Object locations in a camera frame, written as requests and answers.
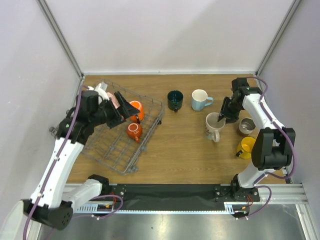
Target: dark green mug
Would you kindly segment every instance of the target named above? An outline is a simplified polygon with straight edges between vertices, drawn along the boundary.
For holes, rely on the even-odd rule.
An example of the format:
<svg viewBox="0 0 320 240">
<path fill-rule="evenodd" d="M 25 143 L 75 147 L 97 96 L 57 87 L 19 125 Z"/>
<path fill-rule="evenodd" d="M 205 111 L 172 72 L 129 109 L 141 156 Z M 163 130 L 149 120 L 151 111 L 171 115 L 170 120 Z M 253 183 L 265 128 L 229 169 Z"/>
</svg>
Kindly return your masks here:
<svg viewBox="0 0 320 240">
<path fill-rule="evenodd" d="M 168 107 L 175 113 L 182 107 L 184 95 L 178 90 L 173 90 L 168 93 Z"/>
</svg>

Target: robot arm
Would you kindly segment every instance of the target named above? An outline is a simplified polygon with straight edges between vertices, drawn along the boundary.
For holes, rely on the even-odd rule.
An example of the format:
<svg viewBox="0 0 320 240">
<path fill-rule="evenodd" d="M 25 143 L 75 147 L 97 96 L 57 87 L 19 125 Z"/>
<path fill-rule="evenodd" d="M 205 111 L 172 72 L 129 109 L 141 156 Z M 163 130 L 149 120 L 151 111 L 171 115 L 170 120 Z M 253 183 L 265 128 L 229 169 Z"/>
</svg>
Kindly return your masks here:
<svg viewBox="0 0 320 240">
<path fill-rule="evenodd" d="M 89 90 L 82 92 L 81 100 L 77 102 L 79 111 L 75 124 L 70 130 L 62 152 L 57 157 L 57 152 L 68 136 L 75 108 L 71 108 L 59 124 L 53 153 L 43 177 L 30 199 L 23 200 L 25 215 L 28 215 L 34 208 L 32 214 L 34 221 L 62 230 L 70 222 L 74 210 L 96 196 L 110 193 L 109 180 L 102 176 L 92 175 L 85 183 L 63 195 L 71 169 L 89 136 L 93 134 L 94 128 L 107 124 L 111 129 L 140 112 L 131 106 L 119 92 L 113 95 L 106 92 L 106 89 L 107 85 L 100 83 L 95 89 L 89 87 Z"/>
<path fill-rule="evenodd" d="M 251 152 L 252 163 L 239 173 L 236 179 L 239 188 L 250 189 L 265 177 L 265 173 L 272 173 L 291 163 L 290 146 L 274 123 L 289 136 L 292 144 L 296 134 L 292 128 L 286 128 L 277 120 L 264 97 L 261 98 L 261 90 L 249 86 L 246 78 L 233 80 L 232 92 L 232 97 L 224 98 L 218 120 L 226 118 L 226 123 L 235 123 L 239 119 L 240 111 L 247 110 L 259 130 Z"/>
</svg>

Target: wooden tabletop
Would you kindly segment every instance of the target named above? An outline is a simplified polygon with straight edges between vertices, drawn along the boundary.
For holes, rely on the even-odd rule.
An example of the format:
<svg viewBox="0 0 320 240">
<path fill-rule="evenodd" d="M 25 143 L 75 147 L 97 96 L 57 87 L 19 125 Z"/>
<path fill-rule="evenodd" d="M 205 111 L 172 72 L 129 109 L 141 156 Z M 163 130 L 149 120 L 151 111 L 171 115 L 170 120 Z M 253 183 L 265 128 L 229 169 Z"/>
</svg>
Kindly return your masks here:
<svg viewBox="0 0 320 240">
<path fill-rule="evenodd" d="M 110 168 L 80 155 L 68 178 L 69 183 L 83 183 L 88 176 L 98 174 L 111 183 L 162 183 L 162 184 L 228 184 L 235 174 L 242 172 L 251 159 L 235 156 L 236 147 L 243 138 L 236 129 L 237 123 L 227 124 L 220 133 L 220 142 L 208 140 L 204 134 L 207 114 L 219 112 L 225 96 L 231 96 L 231 81 L 244 75 L 108 75 L 86 76 L 85 84 L 94 86 L 107 79 L 142 95 L 157 98 L 165 103 L 162 124 L 158 125 L 147 143 L 147 151 L 138 158 L 138 172 L 121 175 Z M 251 86 L 256 83 L 248 80 Z M 212 105 L 202 111 L 191 108 L 191 94 L 203 89 L 214 98 Z M 183 93 L 182 108 L 174 113 L 167 107 L 167 94 L 171 90 Z M 240 120 L 249 117 L 240 112 Z M 267 177 L 262 183 L 284 183 Z"/>
</svg>

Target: white panel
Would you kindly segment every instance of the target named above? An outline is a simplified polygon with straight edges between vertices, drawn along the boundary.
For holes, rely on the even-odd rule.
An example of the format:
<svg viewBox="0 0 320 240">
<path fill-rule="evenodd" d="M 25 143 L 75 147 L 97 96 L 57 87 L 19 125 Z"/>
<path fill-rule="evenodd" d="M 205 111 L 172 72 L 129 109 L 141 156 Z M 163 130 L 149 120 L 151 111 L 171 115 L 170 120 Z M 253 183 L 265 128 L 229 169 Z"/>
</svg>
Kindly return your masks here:
<svg viewBox="0 0 320 240">
<path fill-rule="evenodd" d="M 302 1 L 262 72 L 269 106 L 296 132 L 296 183 L 303 183 L 320 228 L 320 1 Z"/>
<path fill-rule="evenodd" d="M 82 71 L 257 70 L 292 0 L 47 0 Z"/>
<path fill-rule="evenodd" d="M 49 127 L 63 119 L 80 80 L 35 0 L 2 0 L 0 29 L 2 225 L 37 187 L 54 148 Z"/>
</svg>

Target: wire rack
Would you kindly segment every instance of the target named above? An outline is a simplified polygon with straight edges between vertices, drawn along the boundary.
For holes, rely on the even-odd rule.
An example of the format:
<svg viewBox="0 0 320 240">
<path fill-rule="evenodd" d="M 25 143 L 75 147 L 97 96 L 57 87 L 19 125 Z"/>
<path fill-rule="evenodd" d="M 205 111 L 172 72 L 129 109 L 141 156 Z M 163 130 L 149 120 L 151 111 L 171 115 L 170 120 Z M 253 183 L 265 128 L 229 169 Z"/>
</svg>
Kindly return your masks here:
<svg viewBox="0 0 320 240">
<path fill-rule="evenodd" d="M 128 137 L 126 129 L 131 121 L 127 119 L 125 123 L 112 129 L 109 129 L 106 124 L 96 127 L 81 153 L 122 175 L 136 172 L 139 154 L 147 150 L 148 140 L 157 125 L 161 124 L 165 112 L 164 104 L 155 98 L 121 87 L 115 82 L 103 81 L 108 84 L 107 92 L 119 91 L 128 102 L 137 100 L 142 103 L 144 118 L 140 123 L 142 126 L 140 143 Z"/>
</svg>

